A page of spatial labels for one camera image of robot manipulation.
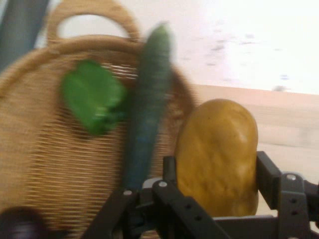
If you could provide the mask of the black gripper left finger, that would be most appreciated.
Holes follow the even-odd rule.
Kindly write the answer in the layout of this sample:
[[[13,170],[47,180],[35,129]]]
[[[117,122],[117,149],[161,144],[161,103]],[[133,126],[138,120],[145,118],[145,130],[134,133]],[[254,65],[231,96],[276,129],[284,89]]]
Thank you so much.
[[[162,179],[140,191],[118,188],[106,200],[84,239],[139,239],[156,231],[161,239],[228,239],[230,236],[176,187],[175,158],[163,158]]]

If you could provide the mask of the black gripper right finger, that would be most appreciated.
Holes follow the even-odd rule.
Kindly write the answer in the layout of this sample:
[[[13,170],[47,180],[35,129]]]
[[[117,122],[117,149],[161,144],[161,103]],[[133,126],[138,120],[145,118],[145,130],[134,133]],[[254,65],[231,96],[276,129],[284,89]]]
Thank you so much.
[[[319,225],[319,186],[296,172],[282,172],[263,152],[257,152],[258,189],[271,210],[277,210],[278,239],[317,239],[310,222]]]

